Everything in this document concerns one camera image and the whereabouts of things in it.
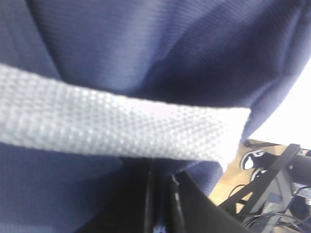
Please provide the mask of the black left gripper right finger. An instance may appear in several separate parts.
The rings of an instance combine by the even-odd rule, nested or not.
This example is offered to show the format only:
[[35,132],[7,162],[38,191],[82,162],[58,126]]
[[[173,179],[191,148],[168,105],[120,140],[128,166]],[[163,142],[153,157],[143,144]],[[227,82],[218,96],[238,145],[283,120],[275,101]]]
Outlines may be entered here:
[[211,202],[188,173],[172,175],[167,193],[169,233],[249,233],[234,217]]

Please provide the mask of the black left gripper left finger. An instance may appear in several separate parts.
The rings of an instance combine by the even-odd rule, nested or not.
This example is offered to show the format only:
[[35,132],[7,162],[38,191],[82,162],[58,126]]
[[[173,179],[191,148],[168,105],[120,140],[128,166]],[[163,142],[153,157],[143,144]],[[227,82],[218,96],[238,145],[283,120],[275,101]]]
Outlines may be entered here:
[[165,232],[165,183],[156,159],[128,160],[127,180],[79,233]]

